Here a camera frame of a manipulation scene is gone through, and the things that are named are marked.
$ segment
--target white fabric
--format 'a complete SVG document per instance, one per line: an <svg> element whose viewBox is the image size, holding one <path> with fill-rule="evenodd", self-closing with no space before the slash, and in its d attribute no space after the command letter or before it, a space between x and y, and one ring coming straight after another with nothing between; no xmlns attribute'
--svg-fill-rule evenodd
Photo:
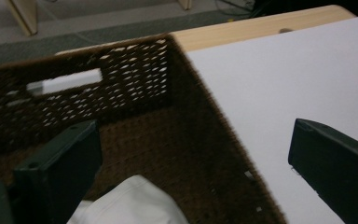
<svg viewBox="0 0 358 224"><path fill-rule="evenodd" d="M83 201L68 224L185 224L175 201L141 175L128 178L94 203Z"/></svg>

